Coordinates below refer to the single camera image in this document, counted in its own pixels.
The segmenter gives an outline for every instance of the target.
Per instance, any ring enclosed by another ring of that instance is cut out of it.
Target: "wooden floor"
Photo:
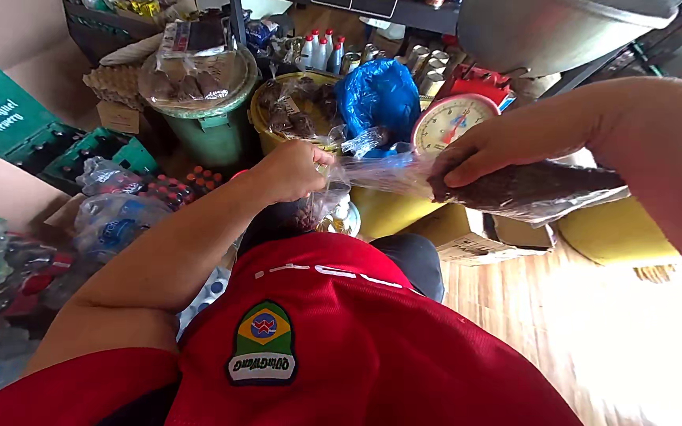
[[[442,273],[444,303],[534,363],[586,426],[682,425],[682,265],[654,284],[561,242]]]

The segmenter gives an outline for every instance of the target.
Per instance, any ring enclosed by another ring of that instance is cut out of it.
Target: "yellow bucket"
[[[679,256],[632,196],[573,211],[557,226],[573,248],[601,265],[667,265]]]
[[[352,188],[351,197],[362,223],[359,235],[370,239],[396,234],[443,206],[428,198],[360,187]]]
[[[289,80],[291,78],[302,78],[302,77],[310,77],[312,80],[317,82],[317,84],[336,84],[338,80],[340,80],[336,76],[332,75],[325,75],[321,73],[316,73],[312,71],[307,71],[306,73],[288,73],[288,74],[283,74],[282,76],[278,76],[275,78],[275,80],[279,82],[285,82],[286,80]],[[262,83],[262,85],[257,89],[257,91],[254,93],[254,95],[251,97],[251,105],[249,106],[249,117],[251,119],[251,124],[254,126],[254,129],[256,129],[257,133],[259,134],[259,143],[262,146],[262,154],[267,155],[270,151],[275,149],[278,144],[281,142],[285,142],[286,139],[283,138],[282,136],[273,133],[268,129],[268,121],[269,121],[269,114],[268,110],[265,108],[262,108],[259,106],[259,96],[264,90],[265,85]],[[315,122],[315,127],[317,128],[317,133],[321,135],[327,135],[328,132],[330,131],[330,123],[325,119],[323,114],[320,112],[320,109],[312,104],[312,102],[309,101],[301,101],[300,99],[294,99],[294,102],[296,102],[296,106],[303,111],[309,114],[309,116],[312,118],[312,121]],[[335,151],[334,148],[329,147],[329,146],[321,146],[320,144],[317,144],[320,148],[325,149],[327,151]]]

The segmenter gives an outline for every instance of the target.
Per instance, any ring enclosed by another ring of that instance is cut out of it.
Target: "scale dial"
[[[500,112],[486,96],[467,93],[435,102],[418,119],[412,130],[417,154],[438,154],[470,127],[496,117]]]

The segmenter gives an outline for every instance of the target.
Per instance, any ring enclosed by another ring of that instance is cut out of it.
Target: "red shirt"
[[[581,424],[522,355],[338,234],[253,248],[180,345],[31,374],[0,424],[94,424],[178,378],[166,424]]]

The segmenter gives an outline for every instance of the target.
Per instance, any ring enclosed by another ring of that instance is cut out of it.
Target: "brazil flag patch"
[[[296,376],[293,330],[286,311],[272,300],[251,308],[241,318],[233,355],[225,365],[231,384],[285,385]]]

